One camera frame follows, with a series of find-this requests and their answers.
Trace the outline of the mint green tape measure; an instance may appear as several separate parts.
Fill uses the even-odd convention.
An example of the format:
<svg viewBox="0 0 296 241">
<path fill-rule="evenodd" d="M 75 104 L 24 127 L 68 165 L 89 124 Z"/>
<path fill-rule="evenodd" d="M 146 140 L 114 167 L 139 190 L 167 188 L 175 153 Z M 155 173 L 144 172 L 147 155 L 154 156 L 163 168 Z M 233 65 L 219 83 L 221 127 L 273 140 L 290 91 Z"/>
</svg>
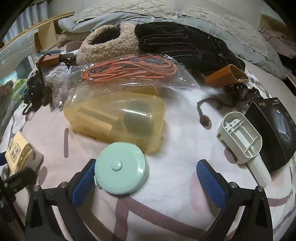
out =
<svg viewBox="0 0 296 241">
<path fill-rule="evenodd" d="M 113 195 L 128 195 L 144 185 L 149 167 L 135 144 L 115 142 L 100 153 L 94 167 L 94 183 Z"/>
</svg>

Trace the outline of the white plastic scoop holder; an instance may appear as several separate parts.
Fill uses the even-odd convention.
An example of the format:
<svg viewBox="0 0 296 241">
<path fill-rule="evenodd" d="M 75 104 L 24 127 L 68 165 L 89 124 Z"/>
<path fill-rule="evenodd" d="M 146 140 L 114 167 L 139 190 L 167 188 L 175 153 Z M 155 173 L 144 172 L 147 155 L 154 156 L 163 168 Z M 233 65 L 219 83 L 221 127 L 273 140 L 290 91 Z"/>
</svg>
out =
<svg viewBox="0 0 296 241">
<path fill-rule="evenodd" d="M 233 111 L 224 116 L 217 137 L 233 152 L 238 165 L 248 166 L 260 186 L 265 188 L 271 184 L 271 175 L 259 154 L 262 137 L 241 112 Z"/>
</svg>

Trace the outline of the translucent yellow plastic case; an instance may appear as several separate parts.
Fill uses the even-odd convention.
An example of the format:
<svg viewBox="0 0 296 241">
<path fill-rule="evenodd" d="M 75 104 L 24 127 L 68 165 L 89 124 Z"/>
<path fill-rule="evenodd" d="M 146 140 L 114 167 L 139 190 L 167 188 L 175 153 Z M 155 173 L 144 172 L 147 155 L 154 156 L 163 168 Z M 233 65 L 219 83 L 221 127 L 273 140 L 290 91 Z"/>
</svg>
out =
<svg viewBox="0 0 296 241">
<path fill-rule="evenodd" d="M 74 132 L 105 143 L 132 143 L 147 153 L 161 146 L 165 112 L 161 97 L 129 91 L 66 101 L 63 109 Z"/>
</svg>

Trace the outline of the black mouse box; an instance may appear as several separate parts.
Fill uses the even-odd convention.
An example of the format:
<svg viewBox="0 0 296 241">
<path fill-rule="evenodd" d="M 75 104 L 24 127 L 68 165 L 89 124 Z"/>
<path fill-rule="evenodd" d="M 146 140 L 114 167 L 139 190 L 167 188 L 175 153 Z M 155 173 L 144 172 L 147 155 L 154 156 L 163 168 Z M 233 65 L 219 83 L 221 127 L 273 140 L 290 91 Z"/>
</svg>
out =
<svg viewBox="0 0 296 241">
<path fill-rule="evenodd" d="M 274 173 L 295 153 L 295 122 L 277 97 L 253 101 L 245 117 L 262 137 L 260 157 Z"/>
</svg>

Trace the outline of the dark tangled yarn pile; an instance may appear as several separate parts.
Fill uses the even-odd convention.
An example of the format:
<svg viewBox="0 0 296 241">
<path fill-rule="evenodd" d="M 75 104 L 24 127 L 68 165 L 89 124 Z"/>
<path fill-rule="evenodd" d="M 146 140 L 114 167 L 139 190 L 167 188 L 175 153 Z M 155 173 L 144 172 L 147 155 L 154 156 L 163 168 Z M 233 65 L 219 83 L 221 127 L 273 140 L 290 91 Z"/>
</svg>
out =
<svg viewBox="0 0 296 241">
<path fill-rule="evenodd" d="M 22 112 L 23 115 L 27 115 L 32 111 L 36 112 L 41 106 L 50 105 L 53 108 L 52 89 L 45 85 L 43 73 L 40 70 L 34 70 L 27 79 L 22 100 L 26 104 Z"/>
</svg>

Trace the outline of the orange leather pouch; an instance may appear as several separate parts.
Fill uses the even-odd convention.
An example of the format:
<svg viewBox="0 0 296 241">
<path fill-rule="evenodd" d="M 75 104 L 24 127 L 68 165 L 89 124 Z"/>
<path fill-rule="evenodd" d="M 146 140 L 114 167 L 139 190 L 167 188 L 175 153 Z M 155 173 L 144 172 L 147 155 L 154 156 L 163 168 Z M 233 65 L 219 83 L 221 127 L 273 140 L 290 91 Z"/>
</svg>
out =
<svg viewBox="0 0 296 241">
<path fill-rule="evenodd" d="M 248 81 L 247 75 L 235 65 L 228 65 L 205 78 L 205 83 L 212 88 L 223 88 Z"/>
</svg>

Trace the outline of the clear plastic storage bin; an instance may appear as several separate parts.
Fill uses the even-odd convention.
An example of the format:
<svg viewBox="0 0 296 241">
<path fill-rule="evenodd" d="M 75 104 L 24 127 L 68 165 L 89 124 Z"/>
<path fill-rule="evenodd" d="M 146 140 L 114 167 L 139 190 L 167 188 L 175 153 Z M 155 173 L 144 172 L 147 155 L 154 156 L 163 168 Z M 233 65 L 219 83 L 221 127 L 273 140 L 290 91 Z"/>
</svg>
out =
<svg viewBox="0 0 296 241">
<path fill-rule="evenodd" d="M 36 58 L 35 34 L 38 29 L 26 32 L 14 39 L 1 50 L 1 84 L 8 80 L 8 76 L 15 71 L 19 63 L 31 56 Z"/>
</svg>

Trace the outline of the wooden bed shelf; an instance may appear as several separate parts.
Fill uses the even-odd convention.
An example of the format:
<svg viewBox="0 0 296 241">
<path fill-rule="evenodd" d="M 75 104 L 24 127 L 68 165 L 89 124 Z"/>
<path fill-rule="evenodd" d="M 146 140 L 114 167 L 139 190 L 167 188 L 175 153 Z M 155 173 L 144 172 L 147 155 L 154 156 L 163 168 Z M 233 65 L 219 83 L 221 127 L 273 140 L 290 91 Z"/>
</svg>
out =
<svg viewBox="0 0 296 241">
<path fill-rule="evenodd" d="M 35 50 L 41 51 L 41 50 L 49 50 L 49 49 L 53 48 L 56 45 L 56 42 L 58 39 L 57 35 L 62 33 L 62 30 L 58 25 L 58 20 L 73 16 L 74 13 L 75 12 L 72 11 L 69 13 L 56 15 L 56 16 L 53 16 L 53 17 L 51 17 L 47 20 L 44 20 L 38 24 L 33 25 L 32 27 L 26 29 L 25 31 L 21 32 L 16 37 L 11 39 L 8 43 L 6 43 L 1 48 L 1 50 L 4 49 L 5 47 L 7 47 L 14 40 L 22 37 L 24 34 L 31 32 L 33 30 L 38 30 L 34 34 Z"/>
</svg>

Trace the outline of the beige fluffy slipper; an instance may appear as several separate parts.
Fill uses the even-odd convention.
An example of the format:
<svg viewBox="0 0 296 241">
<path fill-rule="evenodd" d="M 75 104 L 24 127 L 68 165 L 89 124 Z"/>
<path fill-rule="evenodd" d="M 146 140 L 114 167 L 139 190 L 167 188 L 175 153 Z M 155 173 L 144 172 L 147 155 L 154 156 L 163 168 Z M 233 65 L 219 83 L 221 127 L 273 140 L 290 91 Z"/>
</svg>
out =
<svg viewBox="0 0 296 241">
<path fill-rule="evenodd" d="M 135 24 L 103 25 L 82 42 L 76 56 L 78 65 L 98 63 L 139 52 Z"/>
</svg>

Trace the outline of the black stitched garment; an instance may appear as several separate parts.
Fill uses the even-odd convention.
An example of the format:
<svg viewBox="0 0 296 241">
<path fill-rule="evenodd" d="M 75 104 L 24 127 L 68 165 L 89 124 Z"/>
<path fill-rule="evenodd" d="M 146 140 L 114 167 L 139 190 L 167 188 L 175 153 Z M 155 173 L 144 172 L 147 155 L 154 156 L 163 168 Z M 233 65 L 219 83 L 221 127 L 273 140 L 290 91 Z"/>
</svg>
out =
<svg viewBox="0 0 296 241">
<path fill-rule="evenodd" d="M 198 28 L 171 22 L 150 22 L 137 24 L 134 32 L 140 51 L 172 57 L 192 72 L 208 76 L 230 64 L 245 70 L 245 63 L 223 40 Z"/>
</svg>

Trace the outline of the grey blue quilt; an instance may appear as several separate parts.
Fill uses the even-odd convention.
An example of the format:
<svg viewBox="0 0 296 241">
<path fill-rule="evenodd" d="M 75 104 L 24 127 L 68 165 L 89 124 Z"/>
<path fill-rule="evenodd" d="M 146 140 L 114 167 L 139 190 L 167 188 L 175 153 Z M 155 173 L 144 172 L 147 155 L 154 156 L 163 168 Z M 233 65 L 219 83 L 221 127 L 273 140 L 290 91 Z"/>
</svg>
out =
<svg viewBox="0 0 296 241">
<path fill-rule="evenodd" d="M 236 56 L 285 79 L 280 58 L 263 35 L 248 22 L 215 8 L 209 1 L 99 1 L 60 20 L 59 27 L 66 32 L 82 33 L 124 22 L 173 22 L 198 28 L 222 39 Z"/>
</svg>

